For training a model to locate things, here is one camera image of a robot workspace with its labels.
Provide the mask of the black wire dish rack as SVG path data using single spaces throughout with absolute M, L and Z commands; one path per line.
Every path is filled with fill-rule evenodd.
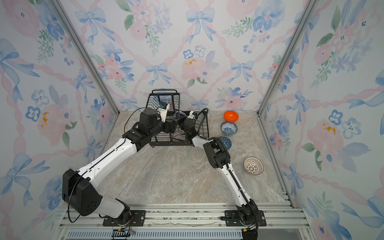
M 153 90 L 147 99 L 147 108 L 159 109 L 166 104 L 168 109 L 162 131 L 152 137 L 151 147 L 191 146 L 196 136 L 209 138 L 209 109 L 201 111 L 180 110 L 180 93 L 177 90 Z

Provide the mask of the green patterned bowl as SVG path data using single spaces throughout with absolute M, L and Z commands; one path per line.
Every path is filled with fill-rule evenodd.
M 184 118 L 186 116 L 187 116 L 186 113 L 184 113 L 183 111 L 177 111 L 174 114 L 174 118 L 175 119 Z

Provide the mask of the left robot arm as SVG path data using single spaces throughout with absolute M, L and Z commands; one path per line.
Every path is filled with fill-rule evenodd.
M 103 197 L 97 187 L 112 170 L 162 131 L 168 109 L 166 104 L 156 110 L 145 108 L 140 120 L 104 154 L 77 171 L 67 170 L 63 174 L 62 198 L 68 207 L 80 216 L 95 213 L 111 218 L 118 225 L 127 224 L 131 219 L 130 207 L 120 200 Z

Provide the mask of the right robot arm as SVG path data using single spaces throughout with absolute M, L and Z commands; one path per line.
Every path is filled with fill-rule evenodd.
M 196 120 L 200 115 L 201 113 L 191 111 L 180 121 L 180 128 L 185 132 L 186 138 L 192 143 L 192 146 L 205 151 L 211 167 L 218 170 L 225 179 L 235 200 L 240 222 L 245 226 L 259 227 L 259 208 L 237 177 L 231 163 L 230 153 L 224 143 L 217 137 L 203 137 L 196 130 Z

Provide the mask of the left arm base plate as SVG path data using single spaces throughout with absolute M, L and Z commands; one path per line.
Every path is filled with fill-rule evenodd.
M 118 218 L 104 217 L 103 227 L 142 227 L 146 218 L 145 210 L 130 210 Z

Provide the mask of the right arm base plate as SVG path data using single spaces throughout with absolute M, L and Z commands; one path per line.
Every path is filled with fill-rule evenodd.
M 257 224 L 259 227 L 266 227 L 267 222 L 263 211 L 257 211 L 256 215 L 247 216 L 240 211 L 225 211 L 225 215 L 220 217 L 227 227 L 251 227 Z

